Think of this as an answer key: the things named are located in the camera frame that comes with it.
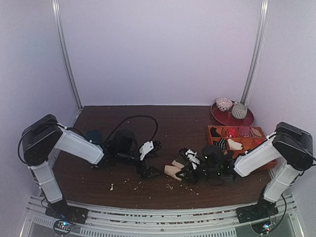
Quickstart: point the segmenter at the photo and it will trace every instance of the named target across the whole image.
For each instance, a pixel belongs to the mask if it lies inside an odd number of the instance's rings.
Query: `white wall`
[[[260,0],[60,2],[84,105],[240,100]]]
[[[78,113],[63,66],[50,0],[0,1],[0,236],[19,234],[36,186],[17,157],[24,128],[53,113]]]
[[[316,1],[272,1],[265,45],[249,107],[257,125],[273,132],[280,121],[310,132],[316,154]],[[306,226],[316,233],[316,170],[293,185]]]

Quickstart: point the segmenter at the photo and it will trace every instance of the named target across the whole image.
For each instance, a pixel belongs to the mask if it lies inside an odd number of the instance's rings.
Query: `black cable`
[[[31,127],[28,127],[28,128],[22,133],[22,136],[21,136],[21,138],[20,138],[20,140],[19,140],[19,143],[18,143],[18,157],[19,157],[19,159],[20,159],[20,161],[21,161],[22,163],[27,164],[27,163],[22,159],[21,154],[20,154],[20,147],[21,147],[21,143],[22,143],[22,141],[23,141],[23,138],[24,138],[29,132],[31,132],[31,131],[33,131],[33,130],[35,130],[35,129],[41,127],[41,126],[48,126],[48,125],[51,125],[51,126],[57,125],[57,126],[59,126],[59,127],[64,128],[64,126],[58,124],[57,122],[44,122],[44,123],[40,123],[40,124],[31,126]]]
[[[282,215],[282,217],[281,217],[281,219],[280,219],[280,221],[272,228],[272,230],[270,230],[269,232],[272,232],[272,231],[274,231],[278,226],[279,226],[279,224],[281,223],[281,221],[283,220],[283,218],[285,217],[285,214],[286,214],[286,209],[287,209],[287,203],[286,203],[286,200],[285,200],[285,198],[284,198],[284,196],[283,196],[283,194],[281,195],[281,197],[283,198],[283,200],[284,200],[284,204],[285,204],[285,209],[284,209],[284,213],[283,213],[283,215]]]
[[[113,135],[113,133],[115,133],[115,131],[116,131],[123,123],[125,123],[125,122],[128,121],[129,119],[134,119],[134,118],[148,118],[148,119],[151,119],[151,120],[153,120],[153,121],[155,122],[156,128],[155,128],[155,131],[154,131],[154,133],[153,133],[153,135],[152,135],[152,137],[151,137],[151,139],[150,139],[150,141],[152,141],[152,140],[154,139],[154,137],[155,137],[157,131],[158,131],[158,122],[157,122],[157,120],[156,120],[154,117],[150,116],[150,115],[134,115],[134,116],[126,117],[125,119],[123,119],[123,120],[112,130],[112,132],[110,132],[110,134],[108,135],[108,137],[107,137],[106,139],[104,139],[103,144],[105,144],[105,143],[109,140],[109,138]]]

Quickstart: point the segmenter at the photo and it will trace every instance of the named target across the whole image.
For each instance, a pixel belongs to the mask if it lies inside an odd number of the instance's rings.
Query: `brown wooden surface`
[[[178,157],[182,147],[200,152],[207,145],[207,125],[219,125],[210,115],[210,107],[198,106],[89,106],[84,107],[75,127],[86,133],[101,128],[103,137],[125,117],[152,115],[159,122],[155,140],[162,142],[158,157],[148,165],[163,169]],[[136,134],[139,144],[147,141],[154,123],[135,118],[122,128]],[[89,163],[61,152],[54,173],[66,199],[83,203],[140,209],[189,209],[233,205],[256,201],[270,181],[268,171],[255,171],[231,186],[220,179],[200,181],[197,185],[181,183],[166,175],[142,180],[135,167],[117,165],[92,170]]]

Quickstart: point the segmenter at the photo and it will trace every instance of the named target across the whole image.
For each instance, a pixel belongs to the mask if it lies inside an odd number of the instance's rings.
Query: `patterned bowl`
[[[231,106],[233,106],[233,103],[225,97],[219,97],[216,99],[216,106],[220,111],[227,111],[231,108]]]
[[[235,103],[232,109],[232,115],[236,119],[244,119],[247,116],[248,109],[241,103]]]

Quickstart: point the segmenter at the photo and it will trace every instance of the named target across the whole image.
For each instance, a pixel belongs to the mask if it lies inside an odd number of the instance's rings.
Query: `red tray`
[[[213,117],[225,126],[252,126],[255,122],[255,117],[253,113],[248,109],[247,116],[244,119],[236,119],[232,116],[231,107],[227,111],[220,111],[219,108],[214,103],[211,107],[211,112]]]

